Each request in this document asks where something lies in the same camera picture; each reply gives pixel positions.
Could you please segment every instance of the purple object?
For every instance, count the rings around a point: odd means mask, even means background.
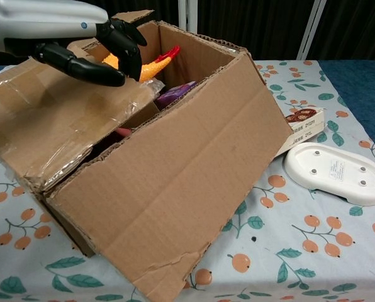
[[[190,88],[194,87],[196,85],[195,81],[189,82],[187,84],[183,84],[180,86],[176,86],[165,92],[163,95],[161,95],[155,103],[159,107],[160,110],[164,109],[166,106],[171,104],[173,101],[179,99],[181,96],[183,96]]]

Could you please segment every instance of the tablecloth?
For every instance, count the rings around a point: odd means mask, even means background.
[[[325,108],[311,141],[375,161],[375,145],[316,61],[258,61],[284,114]],[[146,299],[101,256],[84,257],[0,164],[0,301]],[[179,302],[375,302],[375,206],[294,183],[276,158],[225,225]]]

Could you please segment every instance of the dark background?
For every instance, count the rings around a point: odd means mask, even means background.
[[[84,0],[117,12],[154,9],[178,25],[177,0]],[[198,33],[244,46],[256,60],[293,60],[313,0],[199,0]],[[308,59],[375,60],[375,0],[327,0]],[[0,54],[0,65],[22,59]]]

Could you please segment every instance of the product box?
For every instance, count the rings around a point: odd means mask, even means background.
[[[164,22],[139,30],[144,63],[181,47],[159,76],[168,89],[197,85],[80,165],[151,95],[132,79],[99,87],[28,61],[0,75],[0,158],[83,251],[168,302],[293,131],[245,49]],[[108,55],[93,39],[73,47]]]
[[[286,120],[294,133],[287,138],[276,156],[283,154],[299,143],[309,140],[322,132],[325,127],[323,108],[303,108],[295,114],[287,116]]]

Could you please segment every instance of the label sticker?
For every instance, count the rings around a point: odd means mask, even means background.
[[[343,181],[344,178],[344,162],[340,160],[332,160],[330,164],[329,177],[336,181]]]

